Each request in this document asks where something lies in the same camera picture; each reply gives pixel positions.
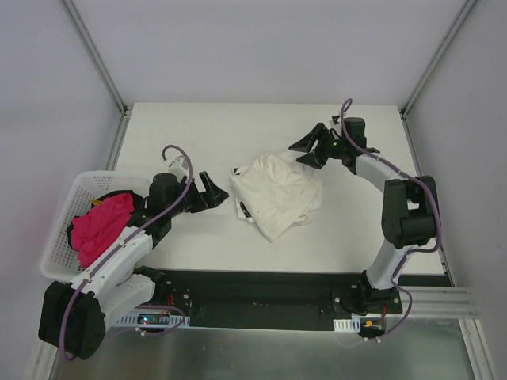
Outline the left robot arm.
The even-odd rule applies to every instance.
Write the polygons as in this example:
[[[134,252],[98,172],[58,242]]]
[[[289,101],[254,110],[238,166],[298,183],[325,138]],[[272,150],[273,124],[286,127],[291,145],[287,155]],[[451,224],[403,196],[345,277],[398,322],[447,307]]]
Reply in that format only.
[[[129,212],[121,218],[112,237],[97,247],[95,259],[82,257],[86,245],[114,228],[113,220],[101,222],[90,235],[88,219],[101,215],[100,206],[69,222],[61,233],[78,254],[82,271],[76,275],[55,273],[44,293],[38,337],[60,348],[66,359],[88,359],[101,345],[110,327],[133,309],[158,308],[167,299],[166,277],[153,268],[138,266],[170,232],[172,220],[182,213],[216,208],[229,195],[206,172],[199,177],[200,192],[186,175],[159,173],[147,186],[146,196],[132,190],[118,190],[100,197],[109,204],[115,196],[131,198]]]

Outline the white black printed t shirt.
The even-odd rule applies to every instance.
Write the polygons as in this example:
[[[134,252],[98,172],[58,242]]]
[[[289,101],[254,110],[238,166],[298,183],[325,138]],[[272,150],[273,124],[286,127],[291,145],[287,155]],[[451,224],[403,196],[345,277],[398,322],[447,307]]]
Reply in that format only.
[[[323,190],[322,190],[322,181],[320,177],[316,174],[316,170],[311,167],[305,166],[301,163],[298,163],[296,159],[296,155],[294,152],[285,151],[280,152],[277,156],[287,163],[293,172],[303,174],[316,188],[317,192],[314,195],[312,201],[308,204],[305,211],[294,221],[295,225],[306,225],[311,221],[312,214],[319,210],[322,207],[322,199],[323,199]],[[249,223],[254,223],[250,213],[248,212],[246,206],[243,202],[240,201],[238,197],[235,197],[235,207],[238,213],[238,218]]]

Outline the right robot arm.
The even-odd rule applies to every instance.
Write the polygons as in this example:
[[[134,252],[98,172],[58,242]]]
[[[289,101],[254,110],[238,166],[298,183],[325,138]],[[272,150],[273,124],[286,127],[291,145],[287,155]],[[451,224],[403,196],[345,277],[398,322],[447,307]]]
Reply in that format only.
[[[341,296],[340,306],[358,315],[378,313],[382,307],[395,310],[400,272],[415,249],[437,236],[435,181],[430,176],[410,179],[386,164],[378,150],[367,146],[364,119],[335,116],[332,122],[341,126],[340,132],[317,123],[307,135],[290,145],[291,151],[301,154],[296,161],[322,169],[329,159],[339,160],[352,174],[367,180],[383,194],[383,244],[358,282]]]

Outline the cream white t shirt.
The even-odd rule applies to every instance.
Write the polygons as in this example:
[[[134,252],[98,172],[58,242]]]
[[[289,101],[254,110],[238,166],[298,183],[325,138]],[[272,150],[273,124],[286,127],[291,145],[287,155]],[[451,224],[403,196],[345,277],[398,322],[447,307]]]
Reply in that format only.
[[[277,154],[263,154],[251,165],[237,168],[229,181],[254,225],[274,242],[305,211],[317,188]]]

